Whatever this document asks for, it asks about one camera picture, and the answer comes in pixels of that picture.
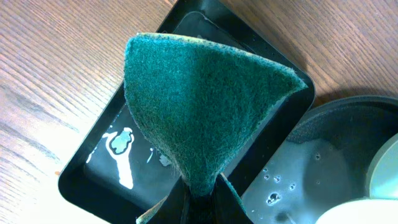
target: water droplet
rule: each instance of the water droplet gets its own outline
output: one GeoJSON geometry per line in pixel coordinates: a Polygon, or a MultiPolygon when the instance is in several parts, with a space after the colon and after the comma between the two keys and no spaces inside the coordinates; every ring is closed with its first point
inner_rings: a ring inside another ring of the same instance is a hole
{"type": "Polygon", "coordinates": [[[278,193],[272,193],[267,200],[267,204],[268,205],[273,205],[275,203],[277,203],[280,200],[280,196],[278,193]]]}
{"type": "Polygon", "coordinates": [[[280,176],[278,175],[278,176],[274,177],[274,181],[275,181],[275,183],[278,183],[280,181],[280,176]]]}

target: wooden table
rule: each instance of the wooden table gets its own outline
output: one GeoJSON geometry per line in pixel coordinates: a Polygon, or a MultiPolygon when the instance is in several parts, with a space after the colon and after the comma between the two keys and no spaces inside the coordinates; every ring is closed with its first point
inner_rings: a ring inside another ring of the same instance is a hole
{"type": "MultiPolygon", "coordinates": [[[[123,78],[129,37],[175,0],[3,1],[0,222],[99,223],[57,192],[57,175],[123,78]]],[[[316,84],[316,104],[398,95],[397,0],[224,0],[316,84]]]]}

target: teal cloth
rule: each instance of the teal cloth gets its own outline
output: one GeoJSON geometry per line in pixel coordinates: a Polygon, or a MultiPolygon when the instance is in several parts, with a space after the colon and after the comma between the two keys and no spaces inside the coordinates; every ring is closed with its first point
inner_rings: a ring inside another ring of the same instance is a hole
{"type": "Polygon", "coordinates": [[[170,34],[132,38],[124,73],[137,125],[181,172],[194,197],[211,194],[216,176],[277,101],[306,87],[276,62],[170,34]]]}

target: bubble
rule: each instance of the bubble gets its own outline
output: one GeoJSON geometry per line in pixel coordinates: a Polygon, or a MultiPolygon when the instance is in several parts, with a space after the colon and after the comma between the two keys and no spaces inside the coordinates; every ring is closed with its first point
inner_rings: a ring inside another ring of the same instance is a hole
{"type": "Polygon", "coordinates": [[[267,204],[269,206],[277,203],[280,200],[280,195],[278,193],[272,193],[267,199],[267,204]]]}
{"type": "Polygon", "coordinates": [[[280,181],[280,176],[278,175],[278,176],[274,177],[274,181],[275,181],[275,183],[278,183],[280,181]]]}
{"type": "Polygon", "coordinates": [[[321,154],[319,154],[319,153],[317,153],[316,155],[315,155],[315,160],[320,160],[321,159],[321,154]]]}

